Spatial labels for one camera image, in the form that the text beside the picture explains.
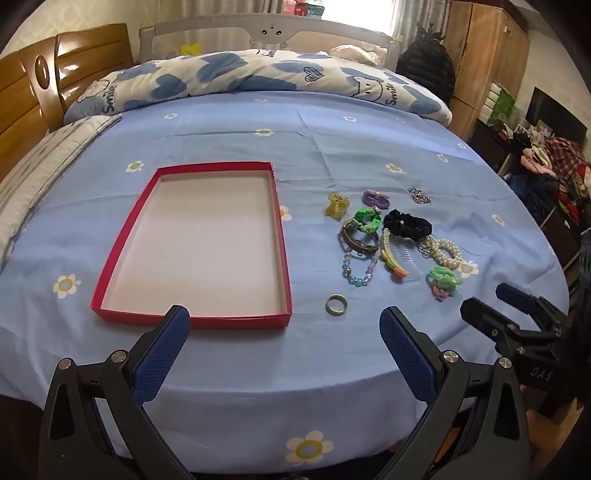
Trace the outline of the right hand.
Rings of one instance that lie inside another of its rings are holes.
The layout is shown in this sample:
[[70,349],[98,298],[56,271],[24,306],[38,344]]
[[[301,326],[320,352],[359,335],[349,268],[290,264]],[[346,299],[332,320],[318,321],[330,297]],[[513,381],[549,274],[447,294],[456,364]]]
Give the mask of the right hand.
[[543,470],[558,454],[583,411],[584,406],[577,399],[560,409],[561,421],[556,418],[548,418],[535,409],[526,411],[530,444],[533,452],[530,461],[531,479],[538,479]]

